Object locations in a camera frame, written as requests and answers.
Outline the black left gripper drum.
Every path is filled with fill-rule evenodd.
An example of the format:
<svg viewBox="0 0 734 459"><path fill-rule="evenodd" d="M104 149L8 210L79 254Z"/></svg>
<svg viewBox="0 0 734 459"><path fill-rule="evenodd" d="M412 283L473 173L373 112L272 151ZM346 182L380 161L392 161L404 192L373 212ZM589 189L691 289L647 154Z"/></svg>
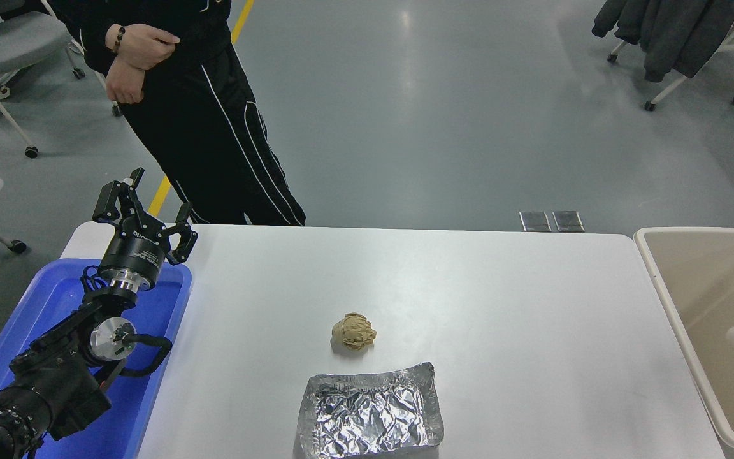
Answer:
<svg viewBox="0 0 734 459"><path fill-rule="evenodd" d="M103 279L116 279L119 272L133 273L141 284L157 284L169 247L157 234L163 224L147 224L140 229L122 229L114 224L114 236L98 267Z"/></svg>

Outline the person's left hand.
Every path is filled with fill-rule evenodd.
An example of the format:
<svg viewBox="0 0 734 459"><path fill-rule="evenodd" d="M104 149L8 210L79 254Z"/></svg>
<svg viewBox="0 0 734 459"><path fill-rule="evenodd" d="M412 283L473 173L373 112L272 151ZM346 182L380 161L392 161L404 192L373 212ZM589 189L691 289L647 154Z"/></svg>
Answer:
<svg viewBox="0 0 734 459"><path fill-rule="evenodd" d="M143 101L145 70L117 56L106 76L106 94L110 101L133 105Z"/></svg>

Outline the person's right hand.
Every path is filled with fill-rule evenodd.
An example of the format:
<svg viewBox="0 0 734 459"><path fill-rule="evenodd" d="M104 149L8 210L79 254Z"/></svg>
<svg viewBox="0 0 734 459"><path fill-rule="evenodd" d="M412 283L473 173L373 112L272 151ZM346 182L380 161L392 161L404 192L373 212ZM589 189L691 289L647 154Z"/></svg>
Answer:
<svg viewBox="0 0 734 459"><path fill-rule="evenodd" d="M170 58L180 38L148 24L131 24L119 28L117 55L137 69L151 70Z"/></svg>

